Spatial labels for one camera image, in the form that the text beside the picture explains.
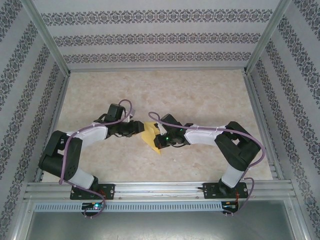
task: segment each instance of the marble-patterned floor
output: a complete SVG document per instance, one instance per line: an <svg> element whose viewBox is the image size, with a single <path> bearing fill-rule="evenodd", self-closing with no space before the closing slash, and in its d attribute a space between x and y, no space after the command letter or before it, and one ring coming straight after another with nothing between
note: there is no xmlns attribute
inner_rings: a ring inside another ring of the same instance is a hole
<svg viewBox="0 0 320 240"><path fill-rule="evenodd" d="M57 129L85 127L121 99L132 101L135 120L151 122L148 112L154 111L161 117L170 113L182 124L215 127L237 121L261 140L240 70L72 73ZM135 135L112 136L83 149L79 166L100 182L174 182L219 180L227 164L214 146L167 147L158 155ZM267 159L246 176L271 180ZM43 181L58 178L45 172Z"/></svg>

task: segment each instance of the wall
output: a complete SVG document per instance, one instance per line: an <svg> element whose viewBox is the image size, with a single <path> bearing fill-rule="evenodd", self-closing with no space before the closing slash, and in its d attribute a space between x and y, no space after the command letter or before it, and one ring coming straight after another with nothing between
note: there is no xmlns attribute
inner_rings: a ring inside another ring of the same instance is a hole
<svg viewBox="0 0 320 240"><path fill-rule="evenodd" d="M35 178L65 77L18 0L0 0L0 240Z"/></svg>
<svg viewBox="0 0 320 240"><path fill-rule="evenodd" d="M312 239L320 239L319 2L290 3L251 75Z"/></svg>
<svg viewBox="0 0 320 240"><path fill-rule="evenodd" d="M243 68L279 0L34 0L34 3L69 68L83 71Z"/></svg>

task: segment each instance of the metal bracket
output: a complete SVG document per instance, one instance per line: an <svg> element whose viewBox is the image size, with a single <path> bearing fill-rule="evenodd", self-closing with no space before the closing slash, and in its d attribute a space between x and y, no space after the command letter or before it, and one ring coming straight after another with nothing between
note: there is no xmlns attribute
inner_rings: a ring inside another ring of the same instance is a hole
<svg viewBox="0 0 320 240"><path fill-rule="evenodd" d="M99 184L97 193L103 195L106 200L113 200L115 196L115 184ZM72 186L70 193L71 200L100 200L101 198L96 194L91 194L83 191L77 187Z"/></svg>
<svg viewBox="0 0 320 240"><path fill-rule="evenodd" d="M246 199L248 197L248 189L245 182L239 182L234 190L227 193L227 195L220 192L218 182L204 182L202 187L198 187L198 189L203 190L204 199L236 199L237 193L239 199Z"/></svg>

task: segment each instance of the purple cable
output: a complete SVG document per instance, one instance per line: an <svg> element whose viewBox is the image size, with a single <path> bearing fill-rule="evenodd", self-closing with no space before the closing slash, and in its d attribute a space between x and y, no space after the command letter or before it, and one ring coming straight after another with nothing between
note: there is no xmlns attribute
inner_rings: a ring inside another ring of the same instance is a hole
<svg viewBox="0 0 320 240"><path fill-rule="evenodd" d="M149 115L149 117L150 117L152 120L154 120L154 121L156 121L156 122L158 122L158 123L160 123L160 124L162 124L162 125L167 125L167 126L174 127L174 128L192 129L192 130L210 130L210 131L211 131L211 130L215 130L215 131L219 131L219 132L229 132L229 133L233 133L233 134L242 135L242 136L244 136L244 137L247 137L247 138L255 141L256 144L258 144L259 147L261 148L261 150L262 150L262 155L261 155L261 157L260 157L256 162L251 163L251 164L247 167L247 169L246 169L246 170L244 171L244 173L242 174L241 178L243 178L243 177L246 175L246 173L247 173L247 171L249 170L249 168L257 165L258 163L260 163L260 162L264 159L264 157L266 156L266 149L265 149L265 147L261 144L261 142L259 142L259 141L258 141L256 138L254 138L253 136L248 135L248 134L246 134L246 133L244 133L244 132L236 131L236 130L231 130L231 129L225 129L225 128L218 128L218 127L190 127L190 126L179 126L179 125L175 125L175 124L166 123L166 122L164 122L164 121L161 121L159 114L156 113L156 112L154 112L154 111L150 111L150 112L148 113L148 115ZM251 190L250 190L250 193L248 194L248 197L246 198L246 200L244 201L244 203L243 203L243 205L242 205L242 207L241 207L240 209L242 209L242 208L247 204L247 202L248 202L248 200L249 200L249 198L250 198L250 196L251 196L251 194L252 194L252 192L253 192L253 190L254 190L254 187L255 187L255 181L254 181L254 179L253 179L252 177L246 177L246 178L244 178L244 180L248 180L248 179L251 179L251 180L252 180L252 188L251 188Z"/></svg>
<svg viewBox="0 0 320 240"><path fill-rule="evenodd" d="M75 135L77 135L78 133L80 133L80 132L82 132L82 131L84 131L84 130L92 129L92 128L94 128L94 127L102 127L102 126L108 126L108 125L118 124L118 123L124 121L128 116L130 116L130 114L131 114L131 112L132 112L132 103L131 103L131 101L128 100L128 99L122 99L122 100L119 102L119 105L120 105L121 103L123 103L123 102L128 102L128 103L130 104L130 110L129 110L128 114L125 115L123 118L121 118L121 119L118 120L118 121L113 121L113 122L108 122L108 123L99 123L99 124L90 125L90 126L86 126L86 127L84 127L84 128L81 128L80 130L75 131L73 134L71 134L71 136L68 138L68 140L67 140L66 143L65 143L64 155L63 155L63 161L62 161L62 170L61 170L61 176L60 176L59 184L61 185L63 182L66 182L66 183L68 183L68 184L70 184L70 185L72 185L72 186L74 186L74 187L76 187L76 188L78 188L78 189L81 189L81 190L86 191L86 192L91 193L91 194L95 194L95 195L99 196L100 198L102 198L103 207L101 207L100 211L97 212L97 214L91 216L90 219L95 218L96 216L100 215L100 214L103 212L103 210L104 210L105 207L106 207L106 200L105 200L104 196L102 196L102 195L101 195L100 193L98 193L98 192L91 191L91 190L89 190L89 189L83 188L83 187L81 187L81 186L75 185L75 184L73 184L73 183L71 183L71 182L69 182L69 181L64 180L64 178L65 178L65 171L66 171L66 162L67 162L67 155L68 155L69 143L70 143L71 139L72 139ZM84 217L85 217L85 218L87 217L86 212L87 212L87 211L85 210L85 211L84 211Z"/></svg>

